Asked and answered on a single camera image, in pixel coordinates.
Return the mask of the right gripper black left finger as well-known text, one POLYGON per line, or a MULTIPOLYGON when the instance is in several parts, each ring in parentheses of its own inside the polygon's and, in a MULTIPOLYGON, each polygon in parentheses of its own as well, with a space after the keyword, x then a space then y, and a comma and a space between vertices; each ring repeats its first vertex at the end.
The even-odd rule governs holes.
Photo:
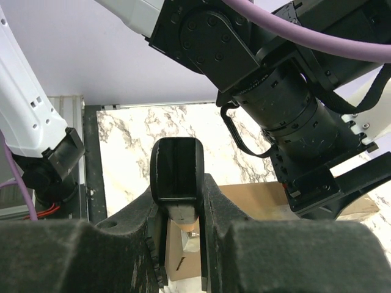
POLYGON ((1 223, 2 292, 158 292, 167 284, 159 184, 113 216, 1 223))

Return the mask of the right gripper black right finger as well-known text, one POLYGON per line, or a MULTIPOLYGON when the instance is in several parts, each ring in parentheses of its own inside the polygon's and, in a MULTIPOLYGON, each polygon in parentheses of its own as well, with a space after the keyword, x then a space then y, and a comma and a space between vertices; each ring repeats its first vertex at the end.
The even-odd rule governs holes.
POLYGON ((200 216, 205 292, 389 292, 378 238, 351 221, 250 218, 205 175, 200 216))

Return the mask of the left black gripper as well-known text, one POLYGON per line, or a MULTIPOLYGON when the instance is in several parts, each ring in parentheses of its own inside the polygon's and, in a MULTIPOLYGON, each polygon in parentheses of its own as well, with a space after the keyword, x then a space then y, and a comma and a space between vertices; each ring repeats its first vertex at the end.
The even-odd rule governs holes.
POLYGON ((302 219, 337 219, 352 202, 390 181, 390 152, 347 172, 331 172, 367 146, 360 136, 310 136, 274 142, 269 157, 291 210, 302 219))

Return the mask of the brown cardboard express box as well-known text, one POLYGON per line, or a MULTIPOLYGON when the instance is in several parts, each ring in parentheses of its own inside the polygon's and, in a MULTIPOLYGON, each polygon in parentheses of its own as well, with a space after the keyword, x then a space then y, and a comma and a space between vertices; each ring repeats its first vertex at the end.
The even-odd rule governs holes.
MULTIPOLYGON (((249 183, 219 187, 222 193, 247 215, 256 220, 297 220, 281 184, 249 183)), ((362 222, 379 212, 378 206, 364 195, 351 203, 340 215, 340 220, 362 222)), ((201 275, 200 225, 196 221, 186 230, 174 221, 167 227, 165 268, 170 281, 201 275)))

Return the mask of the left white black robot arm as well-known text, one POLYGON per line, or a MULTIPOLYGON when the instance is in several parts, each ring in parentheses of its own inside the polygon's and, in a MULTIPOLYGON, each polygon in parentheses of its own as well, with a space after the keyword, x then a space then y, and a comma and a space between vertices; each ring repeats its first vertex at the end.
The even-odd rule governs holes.
POLYGON ((216 104, 242 108, 271 144, 269 158, 291 210, 334 219, 390 180, 390 154, 334 178, 331 167, 367 150, 345 115, 379 103, 390 79, 389 1, 291 1, 261 16, 252 1, 102 1, 149 45, 218 89, 216 104))

